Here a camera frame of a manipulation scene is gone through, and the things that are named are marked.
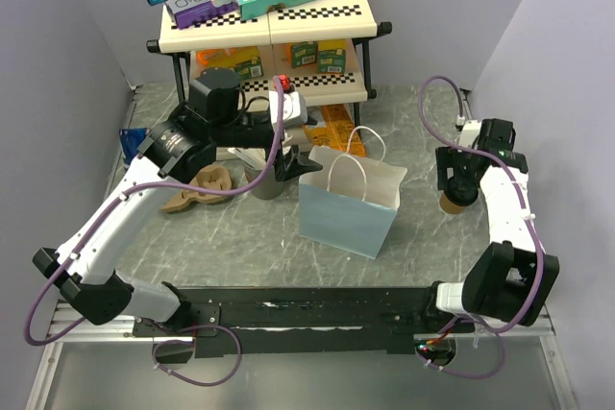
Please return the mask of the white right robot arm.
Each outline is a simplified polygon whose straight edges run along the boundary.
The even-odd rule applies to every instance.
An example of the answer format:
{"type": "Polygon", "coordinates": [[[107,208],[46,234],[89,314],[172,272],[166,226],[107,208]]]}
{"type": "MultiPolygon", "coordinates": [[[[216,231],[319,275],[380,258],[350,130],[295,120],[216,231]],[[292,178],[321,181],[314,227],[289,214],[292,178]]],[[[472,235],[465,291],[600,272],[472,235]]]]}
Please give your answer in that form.
{"type": "Polygon", "coordinates": [[[458,317],[531,326],[559,274],[559,260],[533,239],[526,157],[514,150],[510,121],[458,117],[459,148],[435,151],[441,208],[458,214],[483,197],[489,244],[462,282],[436,282],[421,324],[441,331],[458,317]]]}

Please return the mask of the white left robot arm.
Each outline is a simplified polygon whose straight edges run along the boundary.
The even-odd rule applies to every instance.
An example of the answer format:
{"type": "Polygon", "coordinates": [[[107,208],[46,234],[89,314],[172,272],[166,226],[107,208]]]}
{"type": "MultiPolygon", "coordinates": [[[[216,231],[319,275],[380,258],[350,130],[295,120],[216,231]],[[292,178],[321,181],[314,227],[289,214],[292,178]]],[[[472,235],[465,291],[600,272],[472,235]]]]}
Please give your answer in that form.
{"type": "Polygon", "coordinates": [[[170,335],[187,329],[189,307],[178,290],[127,277],[116,266],[175,194],[208,192],[191,181],[216,161],[218,149],[264,150],[263,171],[274,173],[276,181],[320,170],[298,147],[283,148],[285,130],[309,119],[304,97],[286,77],[274,78],[264,110],[250,112],[248,107],[231,70],[204,71],[191,82],[187,99],[149,131],[122,182],[84,226],[57,249],[35,253],[35,267],[85,320],[99,326],[119,315],[134,315],[155,320],[170,335]]]}

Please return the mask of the black plastic cup lid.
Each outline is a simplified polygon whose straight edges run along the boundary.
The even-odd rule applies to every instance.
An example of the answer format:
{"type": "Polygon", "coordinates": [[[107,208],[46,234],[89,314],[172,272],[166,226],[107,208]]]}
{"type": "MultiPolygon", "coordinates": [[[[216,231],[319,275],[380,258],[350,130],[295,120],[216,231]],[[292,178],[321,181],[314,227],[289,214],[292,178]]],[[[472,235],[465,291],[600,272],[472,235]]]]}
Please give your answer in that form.
{"type": "Polygon", "coordinates": [[[472,181],[450,178],[444,188],[444,196],[454,205],[467,207],[477,200],[479,188],[472,181]]]}

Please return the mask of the light blue paper bag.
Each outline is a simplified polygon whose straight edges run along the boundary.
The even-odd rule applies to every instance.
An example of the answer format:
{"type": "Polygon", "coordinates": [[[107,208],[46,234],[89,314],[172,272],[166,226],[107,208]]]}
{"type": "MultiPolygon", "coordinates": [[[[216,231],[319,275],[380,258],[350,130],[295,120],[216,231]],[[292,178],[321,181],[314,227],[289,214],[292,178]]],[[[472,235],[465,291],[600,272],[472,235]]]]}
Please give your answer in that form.
{"type": "Polygon", "coordinates": [[[322,169],[299,179],[299,233],[340,250],[375,259],[398,214],[405,167],[349,149],[314,147],[308,158],[322,169]]]}

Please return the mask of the brown paper coffee cup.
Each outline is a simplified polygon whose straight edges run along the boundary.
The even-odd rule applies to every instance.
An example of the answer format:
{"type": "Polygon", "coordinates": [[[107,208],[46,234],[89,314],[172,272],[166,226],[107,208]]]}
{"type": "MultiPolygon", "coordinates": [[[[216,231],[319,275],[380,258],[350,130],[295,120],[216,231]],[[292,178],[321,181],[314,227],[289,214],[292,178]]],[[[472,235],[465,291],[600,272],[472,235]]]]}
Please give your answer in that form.
{"type": "Polygon", "coordinates": [[[457,215],[460,214],[464,211],[465,206],[464,205],[457,205],[454,202],[452,202],[445,193],[442,193],[440,196],[440,200],[439,200],[439,205],[440,208],[448,213],[448,214],[452,214],[452,215],[457,215]]]}

